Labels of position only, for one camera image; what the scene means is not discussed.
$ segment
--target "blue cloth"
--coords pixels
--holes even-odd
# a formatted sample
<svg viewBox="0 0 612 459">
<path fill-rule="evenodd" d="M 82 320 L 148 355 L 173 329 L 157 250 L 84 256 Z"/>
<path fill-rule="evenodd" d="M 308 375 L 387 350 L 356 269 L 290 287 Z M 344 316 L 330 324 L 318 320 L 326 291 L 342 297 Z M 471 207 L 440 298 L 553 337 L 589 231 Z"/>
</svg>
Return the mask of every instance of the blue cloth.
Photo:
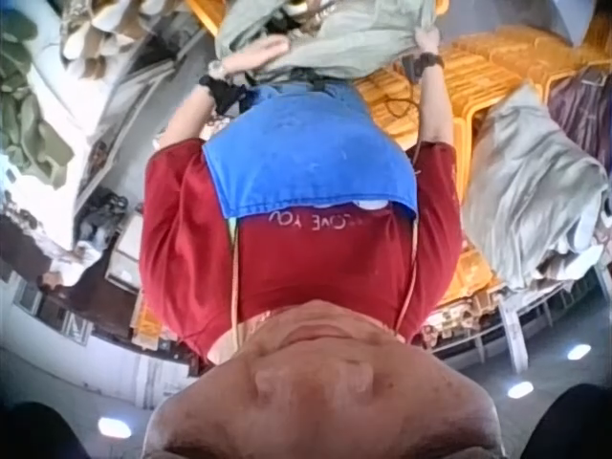
<svg viewBox="0 0 612 459">
<path fill-rule="evenodd" d="M 204 146 L 225 218 L 385 200 L 416 215 L 414 169 L 342 82 L 262 86 L 251 109 Z"/>
</svg>

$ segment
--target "ceiling light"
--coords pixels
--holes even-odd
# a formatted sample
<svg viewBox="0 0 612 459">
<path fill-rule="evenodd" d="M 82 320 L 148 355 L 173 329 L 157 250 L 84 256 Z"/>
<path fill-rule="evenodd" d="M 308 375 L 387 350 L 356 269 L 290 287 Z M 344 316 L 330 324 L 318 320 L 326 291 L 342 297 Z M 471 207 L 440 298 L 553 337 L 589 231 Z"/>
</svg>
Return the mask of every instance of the ceiling light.
<svg viewBox="0 0 612 459">
<path fill-rule="evenodd" d="M 113 418 L 99 418 L 98 421 L 99 432 L 105 437 L 111 438 L 130 438 L 132 436 L 132 430 L 130 427 L 119 419 Z"/>
<path fill-rule="evenodd" d="M 534 385 L 528 381 L 520 382 L 513 385 L 508 391 L 508 397 L 511 399 L 520 399 L 534 391 Z"/>
<path fill-rule="evenodd" d="M 591 346 L 588 344 L 579 344 L 567 353 L 567 359 L 570 361 L 579 361 L 584 356 L 591 352 Z"/>
</svg>

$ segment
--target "lips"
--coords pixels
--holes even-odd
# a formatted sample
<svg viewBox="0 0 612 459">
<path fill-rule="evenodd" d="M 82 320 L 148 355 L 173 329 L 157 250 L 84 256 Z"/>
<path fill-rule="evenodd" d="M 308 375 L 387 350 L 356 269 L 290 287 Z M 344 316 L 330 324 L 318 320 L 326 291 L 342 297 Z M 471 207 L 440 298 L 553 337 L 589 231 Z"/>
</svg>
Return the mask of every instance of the lips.
<svg viewBox="0 0 612 459">
<path fill-rule="evenodd" d="M 287 335 L 278 347 L 282 349 L 297 342 L 313 341 L 322 338 L 350 339 L 352 336 L 333 325 L 302 325 Z"/>
</svg>

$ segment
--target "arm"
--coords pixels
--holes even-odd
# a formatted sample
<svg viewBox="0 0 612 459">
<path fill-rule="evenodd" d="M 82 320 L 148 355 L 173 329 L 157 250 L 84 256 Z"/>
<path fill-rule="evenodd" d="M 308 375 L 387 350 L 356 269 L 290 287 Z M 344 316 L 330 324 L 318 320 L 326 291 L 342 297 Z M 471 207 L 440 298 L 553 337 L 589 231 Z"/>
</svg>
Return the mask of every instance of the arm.
<svg viewBox="0 0 612 459">
<path fill-rule="evenodd" d="M 416 41 L 422 53 L 437 55 L 440 32 L 417 30 Z M 452 108 L 448 97 L 444 70 L 441 66 L 427 67 L 421 81 L 421 140 L 453 145 Z"/>
<path fill-rule="evenodd" d="M 287 52 L 289 39 L 283 35 L 270 35 L 224 58 L 221 61 L 223 74 L 219 77 L 223 79 L 257 69 Z M 160 148 L 199 137 L 214 108 L 215 101 L 209 88 L 197 86 L 170 120 L 160 139 Z"/>
</svg>

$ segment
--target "gray fabric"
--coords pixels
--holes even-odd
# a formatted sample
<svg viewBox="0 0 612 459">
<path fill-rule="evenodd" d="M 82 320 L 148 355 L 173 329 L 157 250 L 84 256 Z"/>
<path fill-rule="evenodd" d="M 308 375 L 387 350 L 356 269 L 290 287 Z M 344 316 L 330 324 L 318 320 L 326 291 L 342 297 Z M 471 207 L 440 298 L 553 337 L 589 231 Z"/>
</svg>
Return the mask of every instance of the gray fabric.
<svg viewBox="0 0 612 459">
<path fill-rule="evenodd" d="M 287 0 L 229 0 L 216 51 L 223 58 L 262 36 Z M 414 30 L 435 20 L 435 0 L 341 0 L 316 36 L 292 42 L 291 51 L 261 69 L 259 81 L 282 80 L 295 68 L 342 79 L 365 77 L 415 46 Z"/>
<path fill-rule="evenodd" d="M 479 134 L 462 208 L 464 231 L 512 289 L 607 193 L 601 165 L 570 141 L 524 86 L 492 108 Z"/>
</svg>

